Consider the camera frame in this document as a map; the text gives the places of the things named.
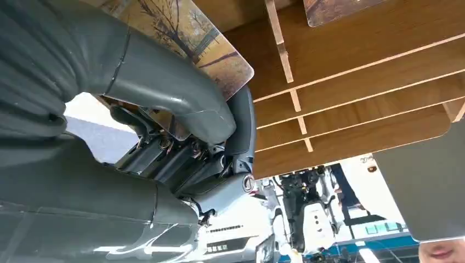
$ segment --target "wooden panel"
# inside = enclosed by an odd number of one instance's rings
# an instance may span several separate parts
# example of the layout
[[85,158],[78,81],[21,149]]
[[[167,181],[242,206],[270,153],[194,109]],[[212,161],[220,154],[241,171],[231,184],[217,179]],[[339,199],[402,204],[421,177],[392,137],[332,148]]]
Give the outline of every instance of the wooden panel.
[[306,135],[295,120],[258,129],[257,151],[313,138],[465,97],[463,73],[344,105],[304,118]]
[[249,86],[255,100],[465,32],[465,1],[392,0],[325,26],[309,28],[301,4],[279,11],[294,82],[281,78],[267,20],[237,28],[226,37],[255,69]]
[[465,38],[298,89],[300,113],[292,107],[272,110],[287,94],[259,101],[255,103],[257,124],[264,127],[463,70]]
[[451,122],[458,122],[463,118],[465,113],[465,99],[454,100],[444,103],[447,115]]
[[442,105],[387,118],[382,121],[341,130],[311,140],[313,152],[304,141],[257,152],[256,179],[313,167],[364,153],[441,136],[450,121]]
[[[211,22],[222,32],[266,17],[263,1],[250,0],[193,0]],[[298,0],[275,0],[282,9]]]

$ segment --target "wooden shelf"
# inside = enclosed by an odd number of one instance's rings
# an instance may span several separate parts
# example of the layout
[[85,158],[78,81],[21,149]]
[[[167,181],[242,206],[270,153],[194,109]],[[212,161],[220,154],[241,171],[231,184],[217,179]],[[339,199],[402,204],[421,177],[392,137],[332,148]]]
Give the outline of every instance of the wooden shelf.
[[463,37],[465,1],[386,1],[327,25],[310,28],[301,3],[279,11],[294,82],[282,78],[267,20],[227,32],[255,69],[255,101],[418,52]]
[[259,101],[257,125],[278,124],[461,71],[465,71],[465,38],[298,89],[302,107],[298,113],[289,107],[288,94]]
[[446,133],[450,120],[442,105],[337,131],[312,139],[313,152],[303,141],[257,152],[256,179],[300,170],[369,152],[427,140]]
[[305,134],[295,120],[258,129],[257,151],[465,98],[464,78],[464,73],[452,75],[305,116]]

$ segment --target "cable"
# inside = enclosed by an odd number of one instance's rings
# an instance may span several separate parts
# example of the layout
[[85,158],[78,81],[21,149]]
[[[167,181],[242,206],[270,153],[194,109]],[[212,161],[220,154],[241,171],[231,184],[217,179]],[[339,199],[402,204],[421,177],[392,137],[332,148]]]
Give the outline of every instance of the cable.
[[279,187],[281,190],[282,190],[282,193],[283,195],[286,193],[286,191],[284,190],[284,188],[282,188],[282,185],[280,185],[277,180],[276,180],[276,177],[273,176],[273,181],[275,182],[276,186]]

